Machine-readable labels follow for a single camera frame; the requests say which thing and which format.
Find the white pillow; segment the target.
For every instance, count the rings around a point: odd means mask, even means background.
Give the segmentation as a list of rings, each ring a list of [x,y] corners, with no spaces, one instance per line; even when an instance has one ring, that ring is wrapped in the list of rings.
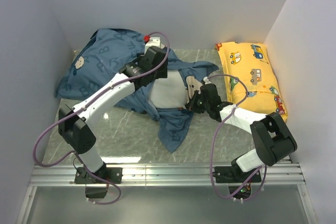
[[[169,70],[167,78],[154,81],[149,92],[149,101],[157,109],[184,109],[187,96],[187,88],[179,71]]]

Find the blue cartoon mouse pillowcase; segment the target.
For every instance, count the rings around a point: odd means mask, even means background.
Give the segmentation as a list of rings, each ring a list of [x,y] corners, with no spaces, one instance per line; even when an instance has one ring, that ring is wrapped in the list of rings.
[[[67,73],[58,83],[55,97],[82,101],[110,81],[119,69],[144,52],[143,34],[129,29],[98,29],[87,45],[71,63]],[[179,71],[187,88],[187,104],[204,77],[217,71],[217,65],[208,61],[181,61],[170,49],[168,71]],[[164,147],[173,153],[184,141],[193,113],[186,109],[157,109],[149,101],[154,82],[140,88],[117,103],[117,107],[136,113],[147,113],[160,125],[158,137]]]

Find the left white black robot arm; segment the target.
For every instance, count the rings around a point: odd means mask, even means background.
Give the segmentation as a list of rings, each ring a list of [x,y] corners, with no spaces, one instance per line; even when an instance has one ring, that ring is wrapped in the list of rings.
[[[149,47],[126,63],[101,89],[72,108],[59,110],[58,133],[73,148],[93,183],[106,182],[108,170],[96,149],[91,128],[103,114],[122,99],[159,78],[167,78],[168,50]]]

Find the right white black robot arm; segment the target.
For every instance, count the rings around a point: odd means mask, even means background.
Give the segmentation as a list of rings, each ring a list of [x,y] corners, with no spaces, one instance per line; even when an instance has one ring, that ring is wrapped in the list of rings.
[[[281,115],[256,113],[222,101],[213,83],[194,91],[187,108],[198,114],[207,112],[211,119],[252,135],[253,150],[234,159],[224,171],[215,168],[213,172],[214,177],[222,177],[229,183],[243,182],[257,168],[273,166],[297,150],[297,143]]]

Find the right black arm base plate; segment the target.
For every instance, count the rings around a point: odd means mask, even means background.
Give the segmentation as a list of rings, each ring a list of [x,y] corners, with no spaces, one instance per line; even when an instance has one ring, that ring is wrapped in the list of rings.
[[[215,166],[212,171],[211,184],[215,194],[221,199],[245,202],[255,197],[263,188],[267,172],[262,167],[252,169],[246,173],[235,175],[232,167]],[[228,195],[223,195],[217,184],[228,184]]]

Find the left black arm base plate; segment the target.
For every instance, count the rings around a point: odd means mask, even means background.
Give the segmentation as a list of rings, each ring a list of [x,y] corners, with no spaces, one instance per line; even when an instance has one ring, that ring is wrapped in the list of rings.
[[[84,167],[77,168],[74,184],[85,187],[85,197],[88,201],[97,205],[108,205],[117,202],[121,198],[121,184],[123,169],[121,167],[107,167],[104,172],[92,174]],[[116,199],[103,202],[110,188],[117,190]]]

